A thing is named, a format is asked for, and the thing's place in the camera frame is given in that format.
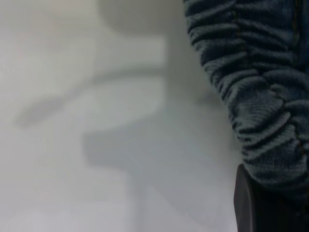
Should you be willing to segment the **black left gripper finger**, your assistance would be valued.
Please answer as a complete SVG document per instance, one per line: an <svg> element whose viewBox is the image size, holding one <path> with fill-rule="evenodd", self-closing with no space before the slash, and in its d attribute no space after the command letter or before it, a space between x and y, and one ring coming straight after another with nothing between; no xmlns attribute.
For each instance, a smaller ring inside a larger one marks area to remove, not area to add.
<svg viewBox="0 0 309 232"><path fill-rule="evenodd" d="M239 165L234 191L239 232L307 232L309 214L296 210L280 195L255 182Z"/></svg>

